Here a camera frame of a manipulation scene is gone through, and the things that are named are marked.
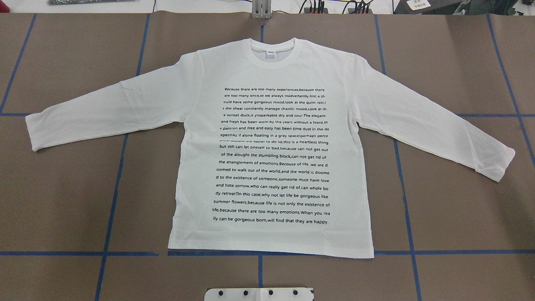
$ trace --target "shirt's right sleeve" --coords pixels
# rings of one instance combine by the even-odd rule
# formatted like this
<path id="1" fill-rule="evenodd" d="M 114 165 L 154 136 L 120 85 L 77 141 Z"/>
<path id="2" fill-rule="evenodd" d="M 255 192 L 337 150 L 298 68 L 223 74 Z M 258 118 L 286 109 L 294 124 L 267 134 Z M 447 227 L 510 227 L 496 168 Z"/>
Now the shirt's right sleeve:
<path id="1" fill-rule="evenodd" d="M 355 56 L 349 105 L 361 127 L 450 159 L 499 182 L 515 151 Z"/>
<path id="2" fill-rule="evenodd" d="M 200 54 L 185 54 L 173 66 L 28 115 L 32 149 L 184 122 L 197 101 L 202 72 Z"/>

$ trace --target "white label sticker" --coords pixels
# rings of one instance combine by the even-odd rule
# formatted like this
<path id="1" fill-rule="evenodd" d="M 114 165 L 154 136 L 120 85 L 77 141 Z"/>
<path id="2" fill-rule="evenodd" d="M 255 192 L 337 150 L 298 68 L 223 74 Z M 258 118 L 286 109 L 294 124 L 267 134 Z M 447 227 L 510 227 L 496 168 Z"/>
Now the white label sticker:
<path id="1" fill-rule="evenodd" d="M 427 2 L 427 0 L 408 0 L 407 4 L 409 5 L 410 9 L 414 11 L 421 10 L 421 9 L 431 6 L 431 4 Z"/>

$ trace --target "shirt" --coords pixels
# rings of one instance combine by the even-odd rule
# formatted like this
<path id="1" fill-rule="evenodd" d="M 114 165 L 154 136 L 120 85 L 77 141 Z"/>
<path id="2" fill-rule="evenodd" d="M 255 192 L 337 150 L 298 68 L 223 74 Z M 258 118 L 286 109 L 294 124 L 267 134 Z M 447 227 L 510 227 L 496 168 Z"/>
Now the shirt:
<path id="1" fill-rule="evenodd" d="M 246 39 L 26 117 L 32 149 L 183 122 L 171 249 L 372 258 L 360 127 L 499 181 L 515 151 L 355 54 Z"/>

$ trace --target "brown table surface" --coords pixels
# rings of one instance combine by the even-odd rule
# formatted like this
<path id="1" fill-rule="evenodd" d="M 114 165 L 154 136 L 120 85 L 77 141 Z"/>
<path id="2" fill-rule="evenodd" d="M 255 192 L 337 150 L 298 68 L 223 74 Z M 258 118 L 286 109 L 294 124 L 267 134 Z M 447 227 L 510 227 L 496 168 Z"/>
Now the brown table surface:
<path id="1" fill-rule="evenodd" d="M 533 28 L 491 15 L 1 14 L 0 299 L 311 287 L 316 300 L 534 300 Z M 197 49 L 294 36 L 365 57 L 514 148 L 503 180 L 361 130 L 374 259 L 195 252 L 167 249 L 182 124 L 30 148 L 30 113 Z"/>

